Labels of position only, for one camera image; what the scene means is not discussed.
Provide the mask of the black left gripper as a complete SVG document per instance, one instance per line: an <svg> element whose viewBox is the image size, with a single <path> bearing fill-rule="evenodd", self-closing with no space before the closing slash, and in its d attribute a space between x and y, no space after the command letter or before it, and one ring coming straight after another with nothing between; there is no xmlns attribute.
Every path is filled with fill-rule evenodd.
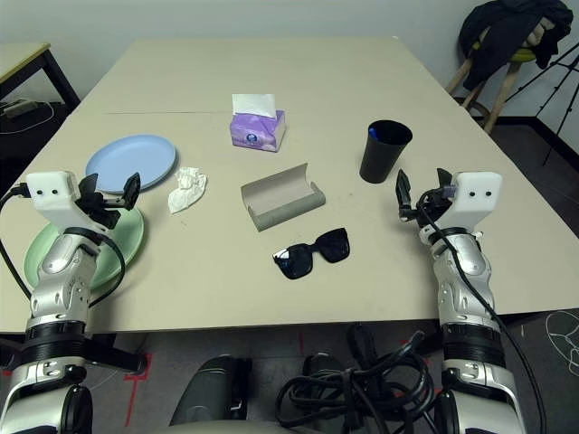
<svg viewBox="0 0 579 434"><path fill-rule="evenodd" d="M126 181L121 198L105 199L102 193L96 192L97 174L85 176L80 182L81 198L75 203L94 222L114 229L120 218L119 209L133 209L140 194L140 174L134 173Z"/></svg>

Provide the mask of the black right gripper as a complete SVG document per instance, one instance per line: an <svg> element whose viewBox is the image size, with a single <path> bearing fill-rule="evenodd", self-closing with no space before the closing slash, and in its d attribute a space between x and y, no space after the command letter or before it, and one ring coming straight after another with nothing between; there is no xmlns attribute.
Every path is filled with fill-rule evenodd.
<svg viewBox="0 0 579 434"><path fill-rule="evenodd" d="M402 222L416 221L420 228L436 222L451 206L451 201L445 193L454 192L452 174L443 168L437 168L439 187L425 192L416 207L412 207L410 182L403 171L398 170L395 193L398 202L398 215Z"/></svg>

